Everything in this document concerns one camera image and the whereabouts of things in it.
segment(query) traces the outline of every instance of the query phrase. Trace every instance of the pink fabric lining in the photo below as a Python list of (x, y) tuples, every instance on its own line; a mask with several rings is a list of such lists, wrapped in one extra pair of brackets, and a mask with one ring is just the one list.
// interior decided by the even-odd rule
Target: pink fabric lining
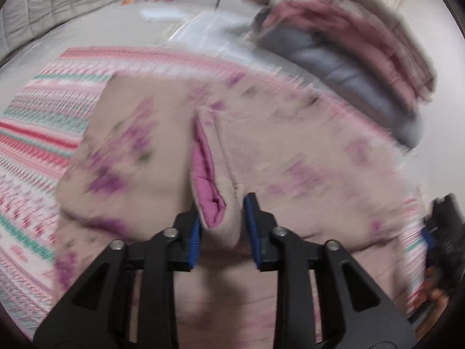
[(215, 228), (223, 221), (226, 204), (215, 186), (212, 153), (198, 117), (195, 119), (191, 157), (192, 183), (197, 193), (197, 204), (203, 212), (205, 224)]

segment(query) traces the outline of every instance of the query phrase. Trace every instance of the metal screw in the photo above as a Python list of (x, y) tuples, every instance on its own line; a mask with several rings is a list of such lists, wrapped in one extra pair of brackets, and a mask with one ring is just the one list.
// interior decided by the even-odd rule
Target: metal screw
[(179, 231), (176, 228), (170, 227), (163, 231), (165, 237), (173, 238), (179, 234)]
[(273, 235), (281, 237), (286, 236), (287, 230), (284, 227), (275, 227), (273, 228)]
[(331, 251), (337, 251), (339, 248), (341, 248), (341, 244), (339, 243), (339, 241), (336, 241), (336, 240), (329, 240), (326, 243), (326, 246)]
[(115, 250), (115, 251), (119, 251), (119, 250), (122, 250), (124, 248), (124, 241), (120, 240), (120, 239), (117, 239), (117, 240), (113, 240), (111, 243), (110, 243), (110, 248)]

